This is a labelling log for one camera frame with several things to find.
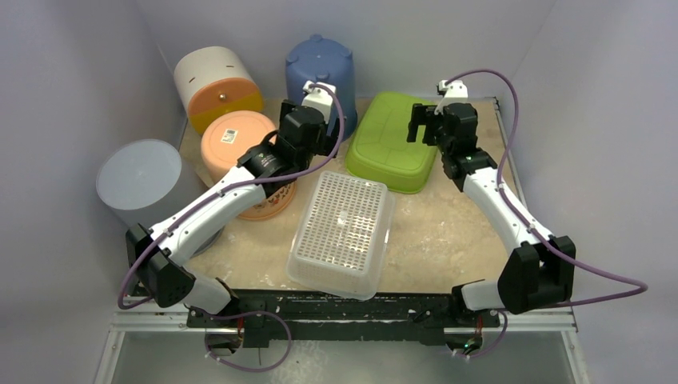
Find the green white plastic basket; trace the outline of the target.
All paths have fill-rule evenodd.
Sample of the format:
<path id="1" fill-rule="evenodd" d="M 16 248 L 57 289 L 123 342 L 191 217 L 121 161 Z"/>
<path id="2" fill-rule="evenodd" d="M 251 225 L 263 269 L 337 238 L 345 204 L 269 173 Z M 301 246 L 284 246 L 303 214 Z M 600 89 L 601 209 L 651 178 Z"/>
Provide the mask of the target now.
<path id="1" fill-rule="evenodd" d="M 373 98 L 345 156 L 345 168 L 351 175 L 381 182 L 402 194 L 416 194 L 425 188 L 437 151 L 407 141 L 415 104 L 431 102 L 397 92 L 381 92 Z"/>

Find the blue plastic bucket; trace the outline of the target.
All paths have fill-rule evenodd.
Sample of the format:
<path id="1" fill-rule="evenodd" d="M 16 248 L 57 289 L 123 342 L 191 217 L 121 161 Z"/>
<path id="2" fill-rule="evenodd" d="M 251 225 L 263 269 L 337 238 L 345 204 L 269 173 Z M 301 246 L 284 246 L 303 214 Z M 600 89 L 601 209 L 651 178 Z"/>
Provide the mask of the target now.
<path id="1" fill-rule="evenodd" d="M 287 98 L 297 104 L 305 96 L 302 87 L 308 81 L 336 87 L 345 116 L 343 139 L 357 127 L 356 76 L 353 51 L 341 43 L 319 34 L 297 44 L 285 59 Z"/>

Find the orange capybara bucket blue rim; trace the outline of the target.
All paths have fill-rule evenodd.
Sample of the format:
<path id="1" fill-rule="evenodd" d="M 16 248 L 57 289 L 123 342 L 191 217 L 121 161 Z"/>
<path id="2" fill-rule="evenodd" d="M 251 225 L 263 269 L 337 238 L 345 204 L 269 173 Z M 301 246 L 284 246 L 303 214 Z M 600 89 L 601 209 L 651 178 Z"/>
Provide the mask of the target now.
<path id="1" fill-rule="evenodd" d="M 274 123 L 258 112 L 240 110 L 217 118 L 201 139 L 201 158 L 211 180 L 221 180 L 250 147 L 260 144 L 274 130 Z M 245 210 L 239 218 L 264 220 L 280 214 L 289 205 L 295 192 L 296 184 L 293 182 L 267 200 Z"/>

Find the white mesh basket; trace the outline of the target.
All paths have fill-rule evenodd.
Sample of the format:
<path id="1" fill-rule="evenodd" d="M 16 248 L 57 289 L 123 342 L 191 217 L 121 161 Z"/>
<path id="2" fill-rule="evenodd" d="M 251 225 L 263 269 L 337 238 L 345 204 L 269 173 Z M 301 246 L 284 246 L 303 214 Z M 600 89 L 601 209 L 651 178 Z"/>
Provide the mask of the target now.
<path id="1" fill-rule="evenodd" d="M 371 299 L 384 268 L 395 202 L 381 182 L 322 172 L 293 238 L 289 279 L 342 298 Z"/>

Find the large grey plastic bucket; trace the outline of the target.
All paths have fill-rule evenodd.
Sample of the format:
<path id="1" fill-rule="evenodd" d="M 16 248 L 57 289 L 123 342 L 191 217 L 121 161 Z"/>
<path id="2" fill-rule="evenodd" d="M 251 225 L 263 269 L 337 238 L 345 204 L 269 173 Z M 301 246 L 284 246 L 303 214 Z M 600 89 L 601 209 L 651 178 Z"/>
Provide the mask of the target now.
<path id="1" fill-rule="evenodd" d="M 157 139 L 131 142 L 98 172 L 98 197 L 127 226 L 149 229 L 201 197 L 208 186 L 174 146 Z"/>

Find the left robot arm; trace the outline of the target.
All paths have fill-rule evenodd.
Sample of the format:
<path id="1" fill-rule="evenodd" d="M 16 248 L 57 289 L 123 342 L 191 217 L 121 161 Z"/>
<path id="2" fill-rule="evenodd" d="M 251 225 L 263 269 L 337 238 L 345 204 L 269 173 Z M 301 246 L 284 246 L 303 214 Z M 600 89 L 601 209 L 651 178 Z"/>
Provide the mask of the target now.
<path id="1" fill-rule="evenodd" d="M 199 246 L 245 210 L 282 187 L 321 168 L 316 156 L 335 157 L 345 131 L 343 106 L 335 96 L 281 104 L 279 127 L 248 149 L 237 165 L 188 206 L 150 228 L 140 223 L 126 231 L 131 263 L 123 278 L 118 307 L 131 310 L 153 301 L 207 311 L 217 326 L 234 324 L 238 305 L 228 285 L 191 272 L 185 264 Z"/>

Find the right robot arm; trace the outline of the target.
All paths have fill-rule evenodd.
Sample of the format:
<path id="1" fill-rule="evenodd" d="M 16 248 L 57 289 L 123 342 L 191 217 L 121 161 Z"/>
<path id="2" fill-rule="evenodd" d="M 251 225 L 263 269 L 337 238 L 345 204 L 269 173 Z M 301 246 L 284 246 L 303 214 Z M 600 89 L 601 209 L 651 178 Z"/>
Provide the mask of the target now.
<path id="1" fill-rule="evenodd" d="M 478 114 L 472 105 L 452 103 L 440 113 L 435 109 L 413 104 L 408 142 L 416 141 L 420 126 L 425 128 L 422 142 L 441 152 L 446 177 L 480 208 L 508 253 L 496 281 L 453 287 L 450 318 L 467 326 L 483 310 L 522 314 L 568 301 L 576 257 L 572 239 L 556 237 L 542 226 L 502 180 L 494 159 L 477 145 Z"/>

